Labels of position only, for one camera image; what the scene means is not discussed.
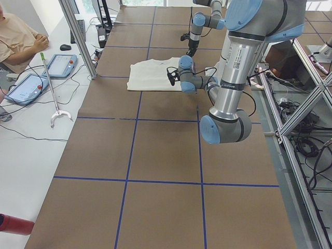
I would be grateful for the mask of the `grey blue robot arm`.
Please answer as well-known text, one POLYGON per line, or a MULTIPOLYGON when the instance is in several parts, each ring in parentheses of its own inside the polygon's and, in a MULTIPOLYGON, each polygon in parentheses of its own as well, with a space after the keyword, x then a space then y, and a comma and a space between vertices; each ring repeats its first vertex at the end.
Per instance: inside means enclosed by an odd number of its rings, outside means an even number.
POLYGON ((211 8, 211 15, 205 15, 197 12, 191 17, 192 23, 188 34, 183 35, 184 39, 188 40, 187 55, 193 57, 198 49, 200 37, 204 27, 211 29, 222 30, 225 26, 225 19, 222 17, 223 1, 208 0, 208 1, 192 1, 196 5, 206 6, 211 8))
POLYGON ((300 36, 304 30, 305 1, 232 1, 222 14, 220 1, 198 1, 212 13, 197 13, 186 36, 189 51, 182 56, 176 73, 183 92, 203 89, 213 106, 200 120, 207 143, 234 143, 246 139, 252 129, 248 114, 238 107, 246 80, 256 61, 259 46, 300 36), (195 54, 204 27, 227 29, 218 73, 220 78, 193 72, 195 54))

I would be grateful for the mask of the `person's hand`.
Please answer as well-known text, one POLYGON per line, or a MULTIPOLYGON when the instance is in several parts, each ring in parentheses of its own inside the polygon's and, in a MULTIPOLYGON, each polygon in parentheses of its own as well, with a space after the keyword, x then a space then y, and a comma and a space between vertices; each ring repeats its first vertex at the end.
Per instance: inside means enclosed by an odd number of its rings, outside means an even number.
POLYGON ((36 53, 42 52, 49 47, 49 39, 46 35, 37 34, 35 38, 33 49, 36 53))

